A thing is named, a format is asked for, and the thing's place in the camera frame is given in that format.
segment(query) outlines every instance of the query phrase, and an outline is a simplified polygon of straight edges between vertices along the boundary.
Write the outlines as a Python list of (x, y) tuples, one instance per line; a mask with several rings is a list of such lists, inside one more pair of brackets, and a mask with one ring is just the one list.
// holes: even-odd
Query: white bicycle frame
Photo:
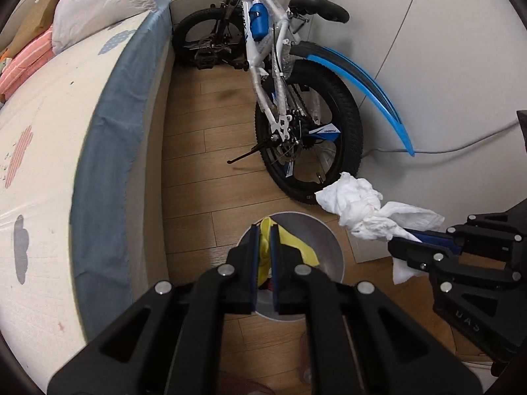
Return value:
[[(254, 41), (251, 33), (251, 20), (249, 17), (249, 10), (252, 7), (253, 0), (242, 0), (243, 6), (243, 25), (245, 28), (245, 45), (247, 49), (247, 61), (249, 63), (249, 72), (251, 74), (252, 88), (255, 91), (256, 99), (260, 108), (263, 110), (269, 125), (271, 126), (271, 133), (278, 133), (282, 141), (289, 139), (289, 122), (292, 120), (292, 116), (287, 114), (287, 95), (286, 95), (286, 84), (283, 81), (283, 72), (281, 66), (277, 64), (277, 59), (282, 61), (282, 49), (284, 47), (284, 40), (286, 39), (287, 31), (291, 33), (296, 42), (300, 41), (298, 34), (294, 34), (289, 29), (289, 16), (282, 5), (276, 0), (260, 0), (267, 9), (270, 18), (272, 18), (271, 28), (267, 36), (258, 44)], [(273, 45), (273, 37), (278, 32), (275, 45)], [(275, 81), (275, 92), (276, 92), (276, 107), (278, 108), (278, 121), (276, 121), (271, 108), (273, 102), (269, 99), (269, 96), (262, 88), (260, 84), (262, 75), (267, 75), (264, 70), (264, 59), (270, 54), (272, 59), (272, 77)]]

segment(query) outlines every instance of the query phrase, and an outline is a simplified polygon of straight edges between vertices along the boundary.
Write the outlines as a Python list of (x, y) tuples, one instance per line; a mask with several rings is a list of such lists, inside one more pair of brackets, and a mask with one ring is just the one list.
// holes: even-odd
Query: mattress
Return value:
[(133, 299), (124, 192), (167, 54), (169, 3), (67, 49), (0, 110), (0, 330), (44, 391)]

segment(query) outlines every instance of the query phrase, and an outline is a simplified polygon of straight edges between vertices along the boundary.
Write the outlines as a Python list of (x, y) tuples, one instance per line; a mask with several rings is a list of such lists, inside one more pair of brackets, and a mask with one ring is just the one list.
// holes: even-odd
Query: bed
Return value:
[(0, 111), (0, 330), (42, 389), (168, 277), (170, 1), (59, 54)]

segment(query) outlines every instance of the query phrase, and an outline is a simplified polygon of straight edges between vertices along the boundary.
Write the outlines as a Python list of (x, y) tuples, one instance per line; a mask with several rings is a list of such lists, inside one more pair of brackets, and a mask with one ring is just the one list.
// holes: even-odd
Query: bicycle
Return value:
[[(249, 71), (257, 98), (257, 144), (227, 163), (259, 151), (275, 183), (308, 204), (315, 204), (315, 193), (341, 172), (356, 175), (362, 158), (360, 114), (339, 76), (375, 103), (414, 155), (401, 118), (375, 80), (344, 55), (301, 41), (298, 32), (309, 22), (305, 16), (313, 14), (349, 20), (345, 8), (328, 0), (290, 0), (287, 9), (277, 0), (225, 0), (221, 7), (187, 16), (173, 37), (182, 62), (198, 69), (225, 63)], [(300, 20), (297, 28), (292, 19)], [(213, 24), (209, 33), (206, 22)]]

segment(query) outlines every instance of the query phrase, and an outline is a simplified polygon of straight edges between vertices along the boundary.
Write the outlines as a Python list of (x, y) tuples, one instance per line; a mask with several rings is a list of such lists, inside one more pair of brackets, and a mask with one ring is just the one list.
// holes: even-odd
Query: black tire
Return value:
[[(360, 114), (346, 85), (335, 73), (320, 64), (304, 59), (297, 60), (287, 83), (308, 86), (326, 102), (331, 111), (331, 122), (335, 123), (341, 131), (338, 138), (338, 141), (342, 141), (339, 144), (340, 152), (337, 151), (323, 183), (306, 183), (299, 182), (294, 177), (286, 178), (283, 167), (273, 159), (270, 149), (261, 150), (260, 154), (272, 179), (290, 198), (302, 203), (316, 204), (315, 192), (338, 180), (341, 172), (349, 172), (354, 176), (357, 174), (363, 151)], [(266, 81), (263, 87), (269, 94), (274, 91), (273, 81)], [(269, 122), (258, 103), (255, 112), (255, 130), (258, 142), (264, 141), (270, 133)]]
[[(185, 44), (187, 43), (186, 37), (190, 30), (202, 22), (207, 22), (210, 20), (219, 22), (221, 19), (223, 19), (224, 14), (225, 9), (220, 7), (198, 10), (197, 12), (188, 15), (176, 26), (174, 30), (174, 36), (172, 38), (172, 46), (179, 62), (191, 63), (194, 60), (194, 54), (196, 51), (187, 49), (185, 47)], [(236, 9), (234, 11), (233, 15), (229, 19), (229, 23), (230, 25), (234, 25), (238, 31), (241, 32), (241, 39), (239, 43), (231, 47), (230, 53), (223, 52), (220, 53), (220, 56), (224, 59), (234, 60), (243, 55), (245, 52), (243, 16), (241, 14), (241, 10)]]

